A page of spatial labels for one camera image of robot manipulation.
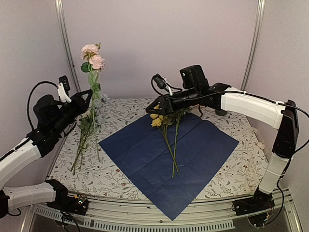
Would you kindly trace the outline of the pale blue fake flower stems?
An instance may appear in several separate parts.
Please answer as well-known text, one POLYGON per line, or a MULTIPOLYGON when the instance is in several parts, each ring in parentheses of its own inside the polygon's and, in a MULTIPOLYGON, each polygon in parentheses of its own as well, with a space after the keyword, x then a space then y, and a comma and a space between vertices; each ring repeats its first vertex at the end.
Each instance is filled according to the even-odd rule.
POLYGON ((95 99, 94 106, 94 119, 97 126, 101 126, 103 123, 103 106, 107 103, 109 97, 107 94, 102 93, 99 99, 95 99))

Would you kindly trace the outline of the pink fake flower stems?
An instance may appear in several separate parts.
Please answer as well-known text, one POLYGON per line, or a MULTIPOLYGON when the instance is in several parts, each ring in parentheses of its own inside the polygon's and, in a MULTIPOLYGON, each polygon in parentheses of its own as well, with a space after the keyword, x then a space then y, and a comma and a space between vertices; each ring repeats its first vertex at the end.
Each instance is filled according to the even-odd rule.
POLYGON ((91 103, 90 103, 90 118, 91 118, 91 129, 95 137, 95 151, 97 153, 98 160, 98 137, 97 137, 97 107, 98 101, 101 100, 101 87, 98 82, 100 73, 105 69, 105 59, 99 54, 101 49, 101 43, 86 44, 81 50, 81 71, 88 74, 88 84, 92 92, 91 103))

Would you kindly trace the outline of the dark navy tissue paper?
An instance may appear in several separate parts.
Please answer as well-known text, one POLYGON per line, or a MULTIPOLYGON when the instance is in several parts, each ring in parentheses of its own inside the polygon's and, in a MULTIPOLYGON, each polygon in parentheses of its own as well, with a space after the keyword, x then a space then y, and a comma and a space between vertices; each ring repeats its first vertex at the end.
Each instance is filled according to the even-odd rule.
POLYGON ((238 141, 187 113, 168 139, 143 116, 100 142, 103 151, 169 219, 174 220, 211 181, 238 141))

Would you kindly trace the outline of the yellow fake flower stems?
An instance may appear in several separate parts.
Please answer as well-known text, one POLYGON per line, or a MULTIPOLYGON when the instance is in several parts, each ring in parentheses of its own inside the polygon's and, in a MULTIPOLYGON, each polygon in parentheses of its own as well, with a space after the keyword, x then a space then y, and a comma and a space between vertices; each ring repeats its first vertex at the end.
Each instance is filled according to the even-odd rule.
POLYGON ((150 114, 150 118, 152 119, 151 126, 153 128, 158 128, 162 133, 163 138, 166 142, 168 150, 172 156, 172 178, 175 176, 175 173, 179 172, 177 162, 176 162, 176 147, 177 147, 177 136, 179 131, 179 126, 182 118, 191 111, 191 107, 184 108, 176 111, 167 116, 159 115, 159 114, 150 114), (172 125, 175 125, 175 133, 174 133, 174 147, 171 148, 169 139, 168 139, 168 129, 172 125))

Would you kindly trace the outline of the white fake flower stems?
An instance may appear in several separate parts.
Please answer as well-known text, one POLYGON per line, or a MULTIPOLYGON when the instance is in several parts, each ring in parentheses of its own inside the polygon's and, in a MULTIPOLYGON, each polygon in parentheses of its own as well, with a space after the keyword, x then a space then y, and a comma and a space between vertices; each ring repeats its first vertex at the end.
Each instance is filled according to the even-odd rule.
POLYGON ((89 145, 87 145, 87 141, 89 137, 96 131, 95 125, 95 108, 91 106, 84 114, 82 114, 80 119, 80 139, 79 145, 76 152, 76 157, 73 162, 71 171, 73 175, 75 175, 77 169, 81 170, 84 153, 88 149, 89 145))

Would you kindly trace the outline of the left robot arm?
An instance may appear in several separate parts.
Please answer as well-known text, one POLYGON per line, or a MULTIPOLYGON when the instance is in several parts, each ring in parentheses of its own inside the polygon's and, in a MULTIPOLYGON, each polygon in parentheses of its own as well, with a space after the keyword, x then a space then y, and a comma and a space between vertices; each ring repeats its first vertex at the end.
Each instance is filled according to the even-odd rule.
POLYGON ((0 158, 0 216, 20 207, 47 203, 51 208, 78 215, 85 215, 88 200, 77 200, 68 196, 68 189, 55 179, 38 185, 18 188, 6 187, 6 182, 28 166, 45 157, 66 136, 64 130, 76 124, 77 116, 89 107, 92 90, 64 96, 56 101, 50 94, 41 97, 33 107, 38 119, 37 128, 28 133, 17 146, 0 158))

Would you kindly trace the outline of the dark grey mug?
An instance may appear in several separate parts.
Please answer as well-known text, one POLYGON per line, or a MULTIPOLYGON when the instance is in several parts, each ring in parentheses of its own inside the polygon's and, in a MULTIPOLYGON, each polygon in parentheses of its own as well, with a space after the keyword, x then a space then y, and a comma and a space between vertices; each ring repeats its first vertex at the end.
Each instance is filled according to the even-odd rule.
POLYGON ((216 115, 218 115, 218 116, 225 116, 225 115, 227 115, 227 111, 225 111, 225 110, 216 109, 216 110, 215 110, 215 113, 216 113, 216 115))

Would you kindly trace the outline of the floral patterned table mat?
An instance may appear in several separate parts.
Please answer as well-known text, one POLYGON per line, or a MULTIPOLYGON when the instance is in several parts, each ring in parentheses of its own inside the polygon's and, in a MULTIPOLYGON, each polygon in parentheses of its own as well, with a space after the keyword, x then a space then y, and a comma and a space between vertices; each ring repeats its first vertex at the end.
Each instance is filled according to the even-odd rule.
MULTIPOLYGON (((109 99, 103 106, 103 123, 97 136, 98 141, 109 137, 145 115, 145 108, 151 102, 152 99, 150 98, 109 99)), ((192 112, 201 115, 204 120, 210 121, 221 131, 239 142, 224 165, 197 195, 195 200, 246 195, 243 166, 249 157, 245 152, 245 143, 249 141, 249 136, 245 134, 245 131, 251 127, 247 117, 237 113, 218 116, 213 109, 196 106, 192 108, 192 112)), ((61 182, 71 192, 114 199, 146 200, 142 192, 123 174, 100 147, 98 147, 100 158, 98 160, 94 136, 90 136, 87 141, 89 147, 84 153, 81 170, 77 169, 75 175, 73 175, 71 168, 76 157, 79 139, 80 129, 75 128, 66 138, 49 178, 61 182)), ((260 133, 259 140, 264 142, 260 133)), ((270 151, 267 146, 264 148, 264 154, 268 164, 270 151)))

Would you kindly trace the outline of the left aluminium frame post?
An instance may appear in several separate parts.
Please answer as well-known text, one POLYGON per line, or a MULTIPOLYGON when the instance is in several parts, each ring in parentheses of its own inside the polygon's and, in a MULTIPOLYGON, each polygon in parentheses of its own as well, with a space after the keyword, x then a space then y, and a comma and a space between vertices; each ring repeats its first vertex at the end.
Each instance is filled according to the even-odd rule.
POLYGON ((64 45, 64 50, 66 54, 66 59, 68 62, 69 66, 69 71, 71 75, 71 79, 73 82, 74 89, 76 92, 81 91, 81 86, 77 77, 76 69, 75 69, 75 64, 74 60, 72 57, 72 52, 70 48, 70 41, 69 41, 69 36, 68 36, 68 31, 67 31, 67 26, 66 26, 66 20, 65 20, 65 14, 64 14, 64 8, 63 8, 63 1, 62 0, 55 0, 55 7, 56 7, 56 15, 57 15, 57 20, 58 20, 58 25, 60 29, 60 35, 61 39, 64 45))

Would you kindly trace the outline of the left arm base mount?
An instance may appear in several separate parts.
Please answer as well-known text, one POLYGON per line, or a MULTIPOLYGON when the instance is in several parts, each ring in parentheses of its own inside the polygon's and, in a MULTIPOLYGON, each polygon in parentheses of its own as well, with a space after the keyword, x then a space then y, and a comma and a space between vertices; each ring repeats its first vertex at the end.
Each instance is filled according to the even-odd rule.
POLYGON ((46 205, 56 210, 62 210, 63 212, 85 216, 89 201, 86 196, 77 194, 75 196, 62 196, 46 205))

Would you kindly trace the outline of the front aluminium rail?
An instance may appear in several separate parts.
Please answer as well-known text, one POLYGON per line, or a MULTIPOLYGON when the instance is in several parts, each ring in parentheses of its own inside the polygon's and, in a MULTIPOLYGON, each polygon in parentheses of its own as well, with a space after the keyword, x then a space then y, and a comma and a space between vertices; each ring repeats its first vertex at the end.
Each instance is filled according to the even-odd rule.
POLYGON ((238 216, 235 198, 194 200, 170 220, 150 201, 89 197, 86 215, 72 220, 41 203, 25 214, 22 232, 305 232, 287 188, 273 192, 275 207, 238 216))

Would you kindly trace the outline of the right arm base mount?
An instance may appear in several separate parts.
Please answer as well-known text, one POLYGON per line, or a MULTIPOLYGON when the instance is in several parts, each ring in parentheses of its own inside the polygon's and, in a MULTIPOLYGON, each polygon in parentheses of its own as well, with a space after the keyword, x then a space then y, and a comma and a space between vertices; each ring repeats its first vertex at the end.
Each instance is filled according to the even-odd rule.
POLYGON ((237 216, 263 211, 258 215, 248 217, 251 225, 263 227, 269 221, 274 206, 272 194, 258 193, 246 199, 233 201, 231 209, 237 216))

